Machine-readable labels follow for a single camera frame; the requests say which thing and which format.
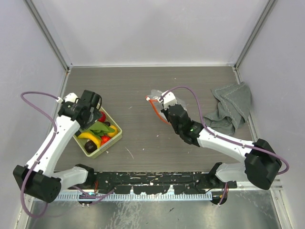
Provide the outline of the green toy leaves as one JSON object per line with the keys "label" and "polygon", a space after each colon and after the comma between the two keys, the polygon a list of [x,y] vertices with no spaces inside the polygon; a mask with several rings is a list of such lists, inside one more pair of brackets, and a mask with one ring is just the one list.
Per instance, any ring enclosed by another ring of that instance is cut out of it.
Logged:
{"label": "green toy leaves", "polygon": [[107,135],[107,133],[109,132],[109,126],[97,121],[87,130],[93,133],[94,135],[103,136]]}

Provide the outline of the yellow toy banana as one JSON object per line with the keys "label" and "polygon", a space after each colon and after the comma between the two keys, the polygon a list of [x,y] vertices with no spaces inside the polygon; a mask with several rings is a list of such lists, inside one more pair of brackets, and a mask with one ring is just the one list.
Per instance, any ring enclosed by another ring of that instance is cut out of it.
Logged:
{"label": "yellow toy banana", "polygon": [[94,134],[91,134],[89,132],[82,132],[77,136],[79,139],[89,139],[95,143],[97,148],[101,146],[101,139],[96,137]]}

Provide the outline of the clear orange zip bag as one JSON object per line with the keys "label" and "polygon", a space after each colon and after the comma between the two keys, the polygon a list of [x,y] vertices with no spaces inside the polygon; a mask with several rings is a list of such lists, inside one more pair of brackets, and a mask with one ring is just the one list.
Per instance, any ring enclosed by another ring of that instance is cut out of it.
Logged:
{"label": "clear orange zip bag", "polygon": [[151,94],[146,96],[146,100],[151,104],[157,116],[167,124],[170,124],[170,122],[167,120],[167,115],[165,113],[170,106],[181,105],[184,110],[187,110],[186,103],[176,97],[173,92],[161,92],[153,89],[151,90]]}

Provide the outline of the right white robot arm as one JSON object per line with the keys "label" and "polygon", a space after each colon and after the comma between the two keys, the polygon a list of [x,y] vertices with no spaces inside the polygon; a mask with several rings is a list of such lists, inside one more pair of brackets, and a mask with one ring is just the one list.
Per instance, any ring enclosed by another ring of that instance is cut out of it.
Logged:
{"label": "right white robot arm", "polygon": [[268,142],[262,139],[256,142],[244,141],[211,128],[205,129],[201,123],[191,120],[180,104],[162,109],[161,112],[185,143],[218,151],[238,161],[235,164],[217,162],[207,176],[211,186],[219,188],[233,181],[249,181],[263,190],[271,187],[282,162],[275,157]]}

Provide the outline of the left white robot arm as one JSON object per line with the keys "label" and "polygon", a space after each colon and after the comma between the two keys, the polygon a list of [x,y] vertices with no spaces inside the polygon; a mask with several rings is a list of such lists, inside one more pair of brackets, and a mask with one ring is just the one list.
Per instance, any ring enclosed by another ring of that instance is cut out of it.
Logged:
{"label": "left white robot arm", "polygon": [[24,166],[17,165],[13,176],[21,194],[27,194],[46,203],[51,203],[65,189],[80,184],[84,189],[95,185],[94,169],[82,164],[55,172],[55,166],[68,142],[79,136],[82,130],[93,125],[102,115],[99,111],[102,98],[97,93],[85,90],[81,97],[74,93],[64,98],[56,97],[61,105],[49,135]]}

